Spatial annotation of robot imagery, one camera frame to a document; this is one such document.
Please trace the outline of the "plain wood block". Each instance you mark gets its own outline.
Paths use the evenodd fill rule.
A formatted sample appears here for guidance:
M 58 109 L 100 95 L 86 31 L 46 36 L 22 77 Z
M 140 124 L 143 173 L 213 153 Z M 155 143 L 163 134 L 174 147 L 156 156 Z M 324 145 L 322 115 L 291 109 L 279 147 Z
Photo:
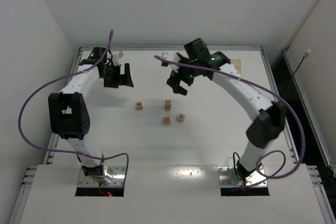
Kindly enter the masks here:
M 167 110 L 167 111 L 170 111 L 171 107 L 172 107 L 172 101 L 171 100 L 165 100 L 164 109 Z
M 169 116 L 166 116 L 163 118 L 163 125 L 170 125 L 171 124 L 171 119 Z

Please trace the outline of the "wood block letter H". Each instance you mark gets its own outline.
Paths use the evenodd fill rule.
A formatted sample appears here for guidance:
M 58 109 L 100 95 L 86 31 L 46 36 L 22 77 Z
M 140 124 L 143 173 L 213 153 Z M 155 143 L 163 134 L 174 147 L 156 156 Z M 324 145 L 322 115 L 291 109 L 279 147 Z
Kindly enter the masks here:
M 142 110 L 142 109 L 143 109 L 142 102 L 137 102 L 137 103 L 135 104 L 135 108 L 136 108 L 136 110 Z

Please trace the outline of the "clear plastic block container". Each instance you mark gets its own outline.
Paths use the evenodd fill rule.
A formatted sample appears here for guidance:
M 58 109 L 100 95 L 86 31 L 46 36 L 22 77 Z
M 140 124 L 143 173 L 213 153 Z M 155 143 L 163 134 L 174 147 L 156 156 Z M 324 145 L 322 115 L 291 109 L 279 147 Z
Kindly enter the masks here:
M 241 64 L 241 61 L 239 59 L 232 59 L 231 64 L 234 65 L 234 67 L 236 68 L 236 70 L 239 73 L 242 73 L 242 64 Z

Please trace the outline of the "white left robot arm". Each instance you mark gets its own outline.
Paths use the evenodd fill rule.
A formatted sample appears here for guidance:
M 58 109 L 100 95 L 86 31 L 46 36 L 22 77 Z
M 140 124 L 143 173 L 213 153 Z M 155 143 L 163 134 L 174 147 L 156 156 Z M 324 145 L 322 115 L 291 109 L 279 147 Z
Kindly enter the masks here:
M 50 126 L 53 133 L 65 139 L 76 152 L 84 175 L 100 185 L 113 179 L 112 169 L 104 163 L 104 155 L 90 137 L 90 116 L 85 103 L 91 86 L 103 80 L 106 88 L 133 87 L 130 65 L 122 65 L 121 51 L 95 47 L 88 58 L 80 61 L 77 72 L 58 93 L 48 97 Z

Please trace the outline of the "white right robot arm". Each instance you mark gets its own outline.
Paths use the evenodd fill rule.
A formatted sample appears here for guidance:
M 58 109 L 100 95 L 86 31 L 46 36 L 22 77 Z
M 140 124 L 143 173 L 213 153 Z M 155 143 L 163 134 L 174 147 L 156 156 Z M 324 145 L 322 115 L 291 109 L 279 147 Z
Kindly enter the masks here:
M 266 154 L 267 149 L 285 127 L 286 105 L 262 95 L 252 85 L 240 81 L 241 74 L 222 52 L 210 53 L 200 38 L 184 45 L 187 56 L 175 53 L 165 57 L 162 66 L 171 66 L 167 84 L 174 93 L 186 95 L 180 83 L 191 86 L 194 78 L 207 77 L 230 94 L 248 114 L 252 123 L 246 130 L 248 138 L 243 155 L 237 162 L 236 176 L 242 181 L 252 174 Z

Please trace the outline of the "wood block with bars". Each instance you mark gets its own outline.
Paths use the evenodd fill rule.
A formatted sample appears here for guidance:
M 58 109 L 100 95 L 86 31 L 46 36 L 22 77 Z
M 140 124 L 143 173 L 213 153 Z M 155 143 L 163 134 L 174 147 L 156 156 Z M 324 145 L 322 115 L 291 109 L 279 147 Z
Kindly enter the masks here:
M 185 120 L 185 114 L 179 113 L 178 116 L 176 117 L 177 121 L 179 122 L 184 122 Z

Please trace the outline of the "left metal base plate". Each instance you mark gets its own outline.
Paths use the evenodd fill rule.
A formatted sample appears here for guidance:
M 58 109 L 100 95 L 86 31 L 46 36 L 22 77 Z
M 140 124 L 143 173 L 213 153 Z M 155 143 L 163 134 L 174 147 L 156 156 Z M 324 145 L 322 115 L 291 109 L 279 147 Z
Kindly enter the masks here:
M 99 182 L 84 175 L 83 170 L 80 170 L 77 187 L 78 188 L 98 188 L 101 183 L 102 188 L 122 188 L 125 179 L 125 166 L 108 166 L 107 177 L 103 182 Z

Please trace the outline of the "metal base plate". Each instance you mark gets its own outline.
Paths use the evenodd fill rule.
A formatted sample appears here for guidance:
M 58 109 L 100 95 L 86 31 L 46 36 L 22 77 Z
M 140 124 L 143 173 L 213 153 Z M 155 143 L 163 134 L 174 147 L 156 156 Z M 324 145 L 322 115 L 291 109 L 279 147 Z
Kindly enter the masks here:
M 219 166 L 219 185 L 221 188 L 241 188 L 241 187 L 252 187 L 252 188 L 267 188 L 266 177 L 264 176 L 265 170 L 262 166 L 260 168 L 260 173 L 257 171 L 252 172 L 246 177 L 245 181 L 239 179 L 235 172 L 233 166 Z
M 101 183 L 102 188 L 122 188 L 125 179 L 125 166 L 108 166 L 107 177 L 103 182 L 99 182 L 84 175 L 83 170 L 80 170 L 77 187 L 78 188 L 98 188 Z

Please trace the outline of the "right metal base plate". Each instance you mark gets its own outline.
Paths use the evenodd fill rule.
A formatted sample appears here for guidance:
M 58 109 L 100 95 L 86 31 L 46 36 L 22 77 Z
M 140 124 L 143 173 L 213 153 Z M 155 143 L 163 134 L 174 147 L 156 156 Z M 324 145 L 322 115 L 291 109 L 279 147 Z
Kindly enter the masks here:
M 266 177 L 264 176 L 265 170 L 262 166 L 260 168 L 260 173 L 257 171 L 252 172 L 246 177 L 245 181 L 239 179 L 235 172 L 233 166 L 219 166 L 219 185 L 221 188 L 241 188 L 241 187 L 252 187 L 252 188 L 267 188 Z

